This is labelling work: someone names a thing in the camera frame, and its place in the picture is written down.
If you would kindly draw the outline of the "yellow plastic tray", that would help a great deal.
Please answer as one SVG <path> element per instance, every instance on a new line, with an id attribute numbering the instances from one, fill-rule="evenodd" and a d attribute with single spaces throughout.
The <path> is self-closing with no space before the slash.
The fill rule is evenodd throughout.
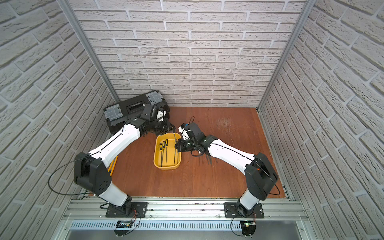
<path id="1" fill-rule="evenodd" d="M 181 140 L 178 133 L 158 136 L 155 144 L 154 165 L 160 170 L 174 170 L 180 166 L 182 153 L 175 146 Z"/>

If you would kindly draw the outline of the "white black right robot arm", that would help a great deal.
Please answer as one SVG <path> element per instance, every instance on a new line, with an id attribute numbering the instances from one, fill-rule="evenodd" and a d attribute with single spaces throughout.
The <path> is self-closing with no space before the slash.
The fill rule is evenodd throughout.
<path id="1" fill-rule="evenodd" d="M 238 200 L 238 210 L 243 212 L 254 209 L 260 201 L 264 201 L 271 194 L 279 179 L 267 156 L 240 151 L 225 144 L 218 138 L 209 135 L 203 137 L 189 137 L 180 139 L 175 144 L 179 152 L 198 152 L 220 159 L 244 174 L 247 189 Z"/>

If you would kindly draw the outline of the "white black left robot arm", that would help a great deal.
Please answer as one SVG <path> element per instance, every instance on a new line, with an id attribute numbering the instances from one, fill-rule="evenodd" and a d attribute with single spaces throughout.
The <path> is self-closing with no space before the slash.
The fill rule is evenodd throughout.
<path id="1" fill-rule="evenodd" d="M 129 196 L 112 181 L 108 167 L 131 143 L 153 133 L 157 136 L 175 129 L 166 117 L 167 111 L 151 104 L 144 105 L 140 115 L 129 118 L 122 128 L 102 145 L 75 159 L 74 182 L 116 207 L 129 202 Z"/>

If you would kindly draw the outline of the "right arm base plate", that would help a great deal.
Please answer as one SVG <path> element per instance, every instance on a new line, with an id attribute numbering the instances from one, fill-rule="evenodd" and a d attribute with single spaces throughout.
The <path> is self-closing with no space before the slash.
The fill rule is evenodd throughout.
<path id="1" fill-rule="evenodd" d="M 224 203 L 225 218 L 256 218 L 263 219 L 265 217 L 261 203 L 254 205 L 250 210 L 238 203 Z"/>

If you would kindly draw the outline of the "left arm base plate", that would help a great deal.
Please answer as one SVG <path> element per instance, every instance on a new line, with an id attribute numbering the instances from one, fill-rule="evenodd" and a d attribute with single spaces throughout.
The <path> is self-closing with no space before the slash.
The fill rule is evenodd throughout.
<path id="1" fill-rule="evenodd" d="M 147 212 L 148 202 L 124 203 L 122 207 L 109 204 L 106 212 L 106 218 L 144 218 Z"/>

